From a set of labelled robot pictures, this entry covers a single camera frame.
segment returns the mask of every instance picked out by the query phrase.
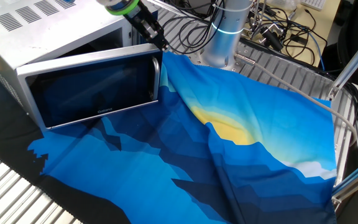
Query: green ring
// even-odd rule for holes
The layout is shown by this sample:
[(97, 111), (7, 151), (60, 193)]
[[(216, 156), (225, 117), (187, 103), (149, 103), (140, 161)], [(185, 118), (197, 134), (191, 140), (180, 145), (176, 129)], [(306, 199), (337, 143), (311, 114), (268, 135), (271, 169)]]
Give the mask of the green ring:
[(139, 1), (140, 0), (134, 0), (128, 7), (126, 7), (125, 9), (123, 9), (121, 11), (112, 11), (108, 8), (106, 8), (106, 9), (112, 15), (122, 16), (122, 15), (125, 15), (125, 14), (128, 14), (129, 12), (131, 12), (137, 6), (137, 3), (139, 3)]

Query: black cable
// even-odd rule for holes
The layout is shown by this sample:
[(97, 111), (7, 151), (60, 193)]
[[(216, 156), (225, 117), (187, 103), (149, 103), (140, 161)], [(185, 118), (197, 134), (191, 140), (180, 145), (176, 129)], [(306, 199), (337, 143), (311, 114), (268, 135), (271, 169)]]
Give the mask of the black cable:
[[(224, 1), (221, 1), (221, 3), (219, 4), (219, 6), (225, 6), (225, 3)], [(184, 24), (180, 31), (179, 31), (179, 34), (178, 34), (178, 37), (179, 37), (179, 40), (180, 40), (180, 43), (182, 45), (184, 45), (185, 47), (187, 47), (188, 49), (195, 49), (195, 50), (192, 50), (191, 52), (181, 52), (179, 51), (178, 49), (174, 48), (172, 45), (170, 45), (171, 49), (173, 49), (174, 51), (178, 52), (179, 54), (192, 54), (192, 53), (195, 53), (199, 50), (201, 50), (203, 47), (205, 47), (211, 40), (212, 38), (216, 35), (216, 33), (218, 32), (218, 29), (223, 21), (223, 17), (224, 17), (224, 11), (222, 11), (222, 16), (221, 16), (221, 19), (219, 21), (219, 24), (217, 26), (217, 29), (214, 31), (213, 35), (208, 39), (208, 35), (209, 35), (209, 31), (211, 30), (212, 28), (212, 23), (213, 21), (215, 21), (215, 19), (217, 18), (218, 16), (218, 10), (215, 9), (214, 12), (213, 12), (213, 15), (211, 17), (211, 19), (209, 21), (206, 21), (204, 19), (201, 19), (201, 18), (197, 18), (197, 17), (192, 17), (192, 16), (181, 16), (181, 17), (176, 17), (176, 18), (171, 18), (169, 19), (167, 22), (164, 23), (163, 25), (163, 28), (166, 27), (166, 25), (176, 19), (191, 19), (190, 21), (188, 21), (186, 24)], [(187, 35), (185, 36), (185, 39), (187, 42), (188, 42), (188, 45), (184, 43), (183, 41), (183, 38), (182, 38), (182, 33), (183, 33), (183, 30), (186, 29), (193, 21), (199, 21), (199, 22), (202, 22), (204, 24), (206, 24), (206, 26), (199, 26), (199, 27), (195, 27), (195, 28), (192, 28), (188, 33)], [(205, 29), (203, 35), (201, 36), (201, 38), (196, 41), (195, 43), (190, 43), (190, 35), (198, 30), (198, 29)]]

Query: metal rack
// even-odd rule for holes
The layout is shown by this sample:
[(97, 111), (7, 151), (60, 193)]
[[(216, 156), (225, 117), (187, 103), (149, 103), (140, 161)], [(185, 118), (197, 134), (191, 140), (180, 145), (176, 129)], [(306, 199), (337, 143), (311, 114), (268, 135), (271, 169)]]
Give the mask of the metal rack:
[[(173, 17), (182, 16), (174, 7), (160, 1), (149, 0), (158, 9), (159, 23), (164, 24)], [(178, 32), (180, 27), (188, 22), (188, 19), (179, 19), (170, 23), (165, 28), (167, 40), (178, 50), (189, 51), (180, 44)], [(188, 32), (194, 27), (202, 24), (194, 22), (188, 26), (184, 32)], [(202, 29), (191, 34), (191, 40), (200, 38)], [(284, 79), (293, 86), (299, 88), (304, 93), (324, 100), (328, 100), (328, 93), (333, 82), (324, 78), (307, 68), (301, 67), (293, 62), (282, 58), (266, 54), (244, 44), (238, 45), (238, 51), (242, 55), (250, 57), (257, 63), (263, 65), (276, 76)], [(190, 60), (195, 64), (201, 64), (198, 54), (189, 55)], [(247, 76), (258, 82), (287, 89), (285, 86), (272, 80), (269, 76), (259, 69), (237, 61), (232, 69), (244, 76)], [(335, 99), (332, 100), (332, 108), (341, 115), (354, 120), (354, 105), (350, 94), (346, 90), (338, 90)], [(335, 149), (337, 160), (337, 184), (343, 179), (344, 164), (346, 162), (347, 151), (349, 148), (351, 132), (346, 125), (335, 116)], [(45, 193), (37, 187), (32, 186), (24, 178), (20, 177), (8, 166), (0, 161), (0, 223), (80, 223), (67, 211), (54, 203)]]

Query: table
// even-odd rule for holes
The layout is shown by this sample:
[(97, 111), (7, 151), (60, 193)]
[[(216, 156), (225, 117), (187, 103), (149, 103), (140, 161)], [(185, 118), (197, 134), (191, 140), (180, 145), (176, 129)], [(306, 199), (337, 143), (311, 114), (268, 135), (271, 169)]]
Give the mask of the table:
[[(311, 18), (311, 16), (308, 13), (305, 12), (305, 9), (309, 10), (310, 13), (313, 15), (313, 17), (316, 19), (316, 27), (314, 28), (314, 31), (318, 35), (323, 37), (324, 39), (327, 39), (328, 35), (329, 35), (329, 31), (331, 30), (331, 26), (333, 25), (336, 11), (338, 9), (340, 2), (341, 2), (341, 0), (326, 0), (323, 10), (321, 10), (321, 11), (317, 11), (315, 9), (312, 9), (312, 8), (309, 8), (309, 7), (306, 7), (306, 6), (300, 4), (300, 5), (298, 5), (296, 14), (295, 14), (294, 18), (292, 19), (292, 21), (297, 22), (304, 26), (312, 27), (314, 24), (313, 19)], [(281, 18), (284, 18), (284, 15), (282, 13), (281, 13), (281, 15), (280, 14), (277, 14), (277, 15)], [(291, 36), (291, 33), (296, 34), (295, 31), (288, 32), (287, 38)], [(325, 48), (325, 42), (323, 40), (321, 40), (319, 37), (317, 37), (316, 35), (314, 35), (314, 37), (317, 40), (317, 43), (321, 50), (321, 53), (323, 53), (323, 50)], [(302, 46), (301, 44), (298, 44), (296, 42), (291, 42), (291, 44)], [(315, 57), (315, 61), (314, 61), (313, 65), (315, 67), (317, 67), (320, 62), (319, 53), (318, 53), (317, 46), (312, 38), (309, 38), (308, 44), (306, 46), (313, 50), (314, 57)], [(296, 55), (297, 53), (299, 53), (301, 51), (301, 48), (289, 47), (288, 51), (291, 55)], [(299, 55), (296, 59), (301, 60), (306, 63), (311, 63), (312, 56), (311, 56), (310, 51), (306, 50), (301, 55)]]
[[(165, 21), (173, 17), (181, 16), (176, 10), (172, 9), (170, 6), (157, 2), (155, 0), (150, 0), (151, 3), (155, 4), (158, 9), (159, 23), (163, 24)], [(173, 22), (166, 28), (166, 37), (167, 40), (179, 50), (188, 51), (188, 48), (184, 48), (180, 45), (178, 40), (178, 31), (184, 23), (188, 22), (187, 19), (182, 19), (177, 22)], [(185, 32), (188, 32), (189, 29), (193, 27), (200, 26), (199, 23), (192, 24)], [(194, 32), (191, 36), (191, 41), (200, 37), (201, 30)], [(324, 77), (321, 77), (311, 70), (308, 70), (304, 67), (301, 67), (295, 63), (288, 62), (284, 59), (275, 57), (253, 49), (244, 44), (239, 44), (238, 50), (241, 51), (245, 56), (250, 57), (253, 60), (260, 58), (259, 63), (263, 64), (268, 70), (279, 76), (280, 78), (290, 82), (292, 85), (299, 88), (304, 93), (316, 97), (326, 99), (326, 95), (329, 91), (329, 87), (332, 84), (331, 80), (328, 80)], [(260, 72), (260, 70), (252, 69), (250, 65), (245, 65), (242, 62), (238, 62), (235, 67), (236, 71), (240, 74), (247, 76), (251, 79), (258, 80), (262, 83), (269, 85), (277, 86), (280, 88), (287, 89), (285, 86), (280, 85), (275, 80), (269, 78), (266, 74)], [(349, 120), (354, 119), (354, 105), (352, 104), (351, 98), (346, 91), (340, 91), (337, 94), (337, 97), (332, 102), (332, 108), (338, 111), (343, 116), (347, 117)], [(346, 131), (342, 122), (334, 118), (334, 128), (335, 128), (335, 148), (338, 154), (347, 152), (350, 136), (350, 131)], [(342, 180), (344, 163), (343, 158), (339, 158), (338, 163), (338, 180)], [(7, 223), (10, 223), (10, 220), (15, 220), (16, 218), (23, 223), (31, 223), (32, 221), (41, 222), (46, 220), (46, 223), (80, 223), (79, 220), (72, 217), (67, 211), (62, 207), (54, 203), (45, 193), (40, 189), (31, 186), (25, 179), (21, 178), (19, 174), (15, 173), (13, 170), (10, 170), (0, 161), (0, 215), (7, 216)]]

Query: wire bundle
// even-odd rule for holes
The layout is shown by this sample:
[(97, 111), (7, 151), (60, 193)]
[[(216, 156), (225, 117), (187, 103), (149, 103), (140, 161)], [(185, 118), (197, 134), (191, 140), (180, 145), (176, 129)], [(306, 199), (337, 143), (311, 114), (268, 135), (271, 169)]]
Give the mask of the wire bundle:
[[(199, 18), (199, 17), (196, 17), (196, 16), (179, 16), (179, 17), (174, 17), (174, 18), (171, 18), (169, 19), (167, 22), (164, 23), (164, 25), (162, 26), (162, 28), (164, 29), (169, 23), (173, 22), (173, 21), (176, 21), (176, 20), (179, 20), (179, 19), (189, 19), (189, 21), (187, 23), (185, 23), (181, 28), (180, 28), (180, 31), (178, 33), (178, 38), (179, 38), (179, 41), (180, 43), (182, 44), (182, 46), (188, 48), (188, 49), (192, 49), (191, 51), (180, 51), (178, 50), (177, 48), (173, 47), (171, 44), (170, 44), (170, 47), (171, 49), (173, 49), (174, 51), (178, 52), (179, 54), (192, 54), (192, 53), (195, 53), (199, 50), (201, 50), (202, 48), (204, 48), (211, 40), (212, 38), (216, 35), (216, 33), (218, 32), (218, 29), (223, 21), (223, 17), (224, 17), (224, 11), (222, 11), (222, 15), (221, 15), (221, 19), (219, 20), (219, 24), (217, 26), (217, 29), (215, 29), (213, 35), (208, 38), (209, 36), (209, 32), (211, 30), (211, 28), (213, 27), (213, 21), (215, 21), (215, 19), (218, 17), (218, 11), (219, 9), (216, 9), (215, 7), (212, 7), (213, 4), (216, 4), (216, 2), (211, 2), (211, 3), (207, 3), (207, 4), (204, 4), (204, 5), (200, 5), (198, 7), (178, 7), (178, 6), (175, 6), (173, 4), (173, 6), (178, 9), (181, 13), (183, 14), (187, 14), (184, 12), (184, 10), (188, 11), (188, 10), (194, 10), (194, 9), (198, 9), (198, 8), (201, 8), (201, 7), (205, 7), (205, 6), (210, 6), (210, 8), (213, 8), (213, 12), (212, 12), (212, 16), (211, 16), (211, 19), (209, 21), (205, 20), (205, 19), (202, 19), (202, 18)], [(224, 1), (221, 1), (221, 3), (219, 4), (219, 6), (222, 6), (224, 8)], [(190, 26), (192, 23), (194, 23), (194, 21), (198, 21), (200, 23), (203, 23), (205, 24), (204, 26), (198, 26), (198, 27), (194, 27), (192, 29), (189, 30), (189, 32), (187, 32), (187, 34), (185, 36), (183, 36), (183, 31), (188, 27)], [(203, 29), (203, 33), (201, 35), (201, 38), (199, 38), (198, 40), (195, 40), (194, 42), (192, 42), (190, 40), (190, 35), (192, 33), (194, 33), (196, 30), (200, 30), (200, 29)]]

